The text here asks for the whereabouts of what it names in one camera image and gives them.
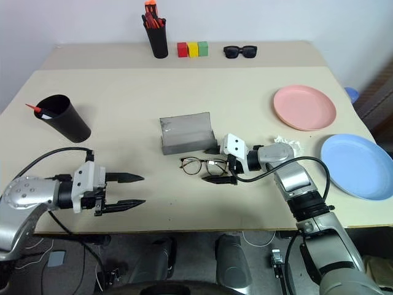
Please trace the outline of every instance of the black cup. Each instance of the black cup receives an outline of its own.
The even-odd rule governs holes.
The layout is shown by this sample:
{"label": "black cup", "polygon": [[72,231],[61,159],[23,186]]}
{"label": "black cup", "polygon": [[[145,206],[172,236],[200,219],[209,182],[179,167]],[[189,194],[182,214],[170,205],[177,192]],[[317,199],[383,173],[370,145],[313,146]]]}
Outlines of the black cup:
{"label": "black cup", "polygon": [[152,47],[154,57],[165,58],[168,56],[168,44],[166,43],[166,20],[163,18],[164,26],[158,29],[148,29],[145,27]]}
{"label": "black cup", "polygon": [[65,95],[57,94],[47,97],[40,101],[37,107],[46,109],[55,116],[51,119],[41,119],[41,115],[34,112],[36,118],[52,126],[73,143],[81,143],[89,138],[90,128],[87,127]]}

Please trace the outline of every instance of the toy block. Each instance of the toy block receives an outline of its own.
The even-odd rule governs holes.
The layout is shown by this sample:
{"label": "toy block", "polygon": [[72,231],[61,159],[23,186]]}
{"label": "toy block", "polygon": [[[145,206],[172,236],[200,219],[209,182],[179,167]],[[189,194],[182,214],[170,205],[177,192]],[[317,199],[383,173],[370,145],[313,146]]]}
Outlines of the toy block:
{"label": "toy block", "polygon": [[207,57],[209,52],[209,46],[206,41],[198,42],[198,54],[200,57]]}
{"label": "toy block", "polygon": [[181,42],[177,43],[177,55],[178,57],[187,57],[187,43]]}
{"label": "toy block", "polygon": [[187,48],[189,51],[189,57],[198,57],[198,43],[187,42]]}

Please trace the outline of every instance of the pink plate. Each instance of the pink plate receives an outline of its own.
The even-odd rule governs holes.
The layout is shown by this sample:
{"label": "pink plate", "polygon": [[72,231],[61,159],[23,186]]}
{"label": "pink plate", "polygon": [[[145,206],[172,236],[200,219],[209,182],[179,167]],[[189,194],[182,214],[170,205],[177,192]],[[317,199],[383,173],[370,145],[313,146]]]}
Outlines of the pink plate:
{"label": "pink plate", "polygon": [[278,90],[273,104],[277,116],[299,130],[322,129],[336,119],[336,107],[329,97],[304,85],[291,85]]}

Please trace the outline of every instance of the sunglasses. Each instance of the sunglasses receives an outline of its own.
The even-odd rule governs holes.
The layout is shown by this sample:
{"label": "sunglasses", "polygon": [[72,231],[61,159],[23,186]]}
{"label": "sunglasses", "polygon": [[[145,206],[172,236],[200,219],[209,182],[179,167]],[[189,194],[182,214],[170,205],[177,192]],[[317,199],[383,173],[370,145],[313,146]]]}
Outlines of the sunglasses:
{"label": "sunglasses", "polygon": [[224,52],[227,58],[236,58],[239,53],[243,54],[245,58],[254,58],[257,55],[257,46],[226,46]]}

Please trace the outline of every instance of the white tissue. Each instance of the white tissue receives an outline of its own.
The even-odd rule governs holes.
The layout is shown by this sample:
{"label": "white tissue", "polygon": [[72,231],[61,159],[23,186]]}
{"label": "white tissue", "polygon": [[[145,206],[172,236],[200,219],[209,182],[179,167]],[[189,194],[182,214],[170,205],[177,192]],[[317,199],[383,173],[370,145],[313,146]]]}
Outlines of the white tissue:
{"label": "white tissue", "polygon": [[277,136],[274,139],[275,143],[286,143],[289,144],[291,146],[292,149],[294,149],[294,155],[295,157],[299,157],[303,154],[303,148],[300,146],[300,143],[298,141],[295,140],[286,140],[285,138],[281,137],[281,136]]}

